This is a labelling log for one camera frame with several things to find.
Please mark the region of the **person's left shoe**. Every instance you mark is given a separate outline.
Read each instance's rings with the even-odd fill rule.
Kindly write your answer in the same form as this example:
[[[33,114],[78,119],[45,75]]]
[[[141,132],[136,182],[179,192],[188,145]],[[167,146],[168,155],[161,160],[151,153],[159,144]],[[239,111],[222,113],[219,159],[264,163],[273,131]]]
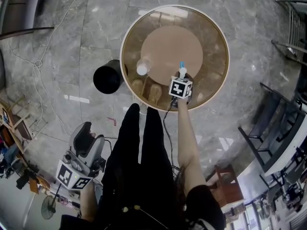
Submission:
[[[139,98],[143,96],[143,86],[144,83],[141,79],[135,79],[132,82],[132,90],[134,94]]]

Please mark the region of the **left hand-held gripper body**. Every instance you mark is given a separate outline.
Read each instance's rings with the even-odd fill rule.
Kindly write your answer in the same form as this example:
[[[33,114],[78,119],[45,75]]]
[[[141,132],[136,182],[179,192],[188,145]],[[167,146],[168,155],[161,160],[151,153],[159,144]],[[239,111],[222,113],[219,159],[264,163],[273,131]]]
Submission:
[[[105,165],[106,160],[102,157],[90,165],[68,150],[59,160],[56,179],[68,190],[81,191],[98,176],[100,171],[104,172]]]

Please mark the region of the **black metal rack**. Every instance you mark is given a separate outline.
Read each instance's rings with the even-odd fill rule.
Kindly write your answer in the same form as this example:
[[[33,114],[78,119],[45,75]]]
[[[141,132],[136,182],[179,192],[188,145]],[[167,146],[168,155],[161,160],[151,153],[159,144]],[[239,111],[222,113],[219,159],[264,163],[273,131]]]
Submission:
[[[266,96],[249,133],[239,132],[247,142],[264,172],[277,161],[307,115],[294,103],[263,83]]]

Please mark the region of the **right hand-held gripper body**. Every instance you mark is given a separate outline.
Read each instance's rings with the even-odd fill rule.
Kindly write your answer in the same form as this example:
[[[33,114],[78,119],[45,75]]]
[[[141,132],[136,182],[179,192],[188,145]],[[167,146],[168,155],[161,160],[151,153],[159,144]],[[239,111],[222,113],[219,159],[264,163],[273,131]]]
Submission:
[[[182,79],[172,76],[168,88],[168,94],[171,96],[171,106],[177,108],[177,101],[179,99],[186,100],[187,103],[191,101],[193,90],[193,82],[189,79]]]

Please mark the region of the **person's right forearm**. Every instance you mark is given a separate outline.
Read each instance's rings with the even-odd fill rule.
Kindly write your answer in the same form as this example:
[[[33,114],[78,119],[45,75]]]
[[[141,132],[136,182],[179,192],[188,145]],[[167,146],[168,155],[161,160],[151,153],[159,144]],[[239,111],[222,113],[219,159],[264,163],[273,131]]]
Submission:
[[[179,99],[178,106],[178,164],[183,170],[184,192],[199,185],[205,185],[205,177],[201,169],[198,144],[189,117],[187,101]]]

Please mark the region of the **steel bar rack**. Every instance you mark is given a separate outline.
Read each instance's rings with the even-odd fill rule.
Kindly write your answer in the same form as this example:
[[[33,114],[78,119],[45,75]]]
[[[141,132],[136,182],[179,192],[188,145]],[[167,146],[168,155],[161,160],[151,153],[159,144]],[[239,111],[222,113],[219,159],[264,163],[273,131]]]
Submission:
[[[275,0],[288,13],[287,37],[283,42],[272,40],[283,54],[307,66],[307,0]]]

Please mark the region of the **person's left forearm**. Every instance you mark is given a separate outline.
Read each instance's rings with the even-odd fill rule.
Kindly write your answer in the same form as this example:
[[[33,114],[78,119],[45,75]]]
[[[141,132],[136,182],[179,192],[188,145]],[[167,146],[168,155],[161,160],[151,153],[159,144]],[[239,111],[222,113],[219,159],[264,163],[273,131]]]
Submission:
[[[93,181],[89,182],[88,185],[81,191],[80,210],[82,219],[93,222],[98,210]]]

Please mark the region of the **person's right shoe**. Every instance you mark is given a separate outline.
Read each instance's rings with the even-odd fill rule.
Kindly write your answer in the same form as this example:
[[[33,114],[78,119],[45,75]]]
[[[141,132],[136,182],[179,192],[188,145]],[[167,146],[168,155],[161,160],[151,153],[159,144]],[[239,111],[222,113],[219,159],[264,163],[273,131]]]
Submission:
[[[148,101],[153,104],[157,104],[162,95],[161,85],[154,83],[150,87]]]

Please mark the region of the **person's shoe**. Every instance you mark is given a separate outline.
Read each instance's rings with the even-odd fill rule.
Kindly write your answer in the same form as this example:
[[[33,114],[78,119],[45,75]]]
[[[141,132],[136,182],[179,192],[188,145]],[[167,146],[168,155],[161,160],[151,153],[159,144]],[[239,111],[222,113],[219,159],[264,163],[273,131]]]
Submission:
[[[157,104],[162,95],[161,85],[154,83],[150,87],[148,101],[153,104]]]
[[[132,90],[134,94],[139,98],[143,96],[143,86],[144,83],[141,79],[135,79],[132,82]]]

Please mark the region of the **brown wooden stool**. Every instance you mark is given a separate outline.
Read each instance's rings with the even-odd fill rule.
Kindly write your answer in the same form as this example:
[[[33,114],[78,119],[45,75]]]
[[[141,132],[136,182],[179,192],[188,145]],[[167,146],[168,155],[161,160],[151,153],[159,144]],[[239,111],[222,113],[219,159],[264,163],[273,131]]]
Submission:
[[[206,180],[211,193],[224,213],[244,202],[239,182],[231,165],[224,168],[215,165],[214,171]]]

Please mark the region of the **black standing fan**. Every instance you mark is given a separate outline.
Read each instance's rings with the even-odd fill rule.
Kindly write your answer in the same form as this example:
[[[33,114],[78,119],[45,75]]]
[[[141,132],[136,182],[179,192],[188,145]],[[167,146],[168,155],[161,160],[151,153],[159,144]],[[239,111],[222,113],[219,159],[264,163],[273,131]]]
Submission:
[[[56,199],[58,197],[60,186],[61,185],[59,185],[54,195],[47,195],[45,199],[43,200],[43,203],[41,206],[41,215],[43,219],[45,220],[51,219],[53,215],[56,213]]]

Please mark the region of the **person's black clothing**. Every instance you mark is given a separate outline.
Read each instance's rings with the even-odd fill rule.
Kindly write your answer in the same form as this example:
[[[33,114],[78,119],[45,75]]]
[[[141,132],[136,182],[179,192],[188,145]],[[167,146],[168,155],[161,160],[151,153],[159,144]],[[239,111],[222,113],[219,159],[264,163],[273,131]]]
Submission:
[[[157,110],[130,106],[106,162],[103,194],[93,222],[63,215],[59,230],[224,230],[225,217],[207,184],[184,192],[183,170],[173,177]]]

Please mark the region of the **clear plastic bottle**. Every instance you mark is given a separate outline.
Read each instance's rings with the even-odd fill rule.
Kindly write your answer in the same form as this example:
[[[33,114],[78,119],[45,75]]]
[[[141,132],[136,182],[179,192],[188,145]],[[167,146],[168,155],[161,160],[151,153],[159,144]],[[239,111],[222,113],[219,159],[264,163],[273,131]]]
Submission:
[[[149,56],[142,56],[137,64],[136,64],[136,71],[140,76],[144,76],[149,73],[152,67],[152,61]]]

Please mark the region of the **black round bin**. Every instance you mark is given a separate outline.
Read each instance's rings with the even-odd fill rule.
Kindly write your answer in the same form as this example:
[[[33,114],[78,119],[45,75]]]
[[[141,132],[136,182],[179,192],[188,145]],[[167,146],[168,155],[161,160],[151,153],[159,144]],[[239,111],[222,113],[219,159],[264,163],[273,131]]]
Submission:
[[[115,93],[123,83],[120,61],[113,59],[99,67],[93,75],[93,83],[103,94]]]

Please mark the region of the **wooden frame chair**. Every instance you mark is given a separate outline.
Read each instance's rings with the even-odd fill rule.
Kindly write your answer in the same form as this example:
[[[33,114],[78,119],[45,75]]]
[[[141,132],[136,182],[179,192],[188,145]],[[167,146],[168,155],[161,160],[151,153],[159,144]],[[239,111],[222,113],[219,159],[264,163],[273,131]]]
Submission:
[[[42,133],[47,122],[42,118],[35,118],[31,113],[32,103],[24,95],[17,99],[8,97],[8,123],[13,131],[17,131],[21,138],[32,141]]]

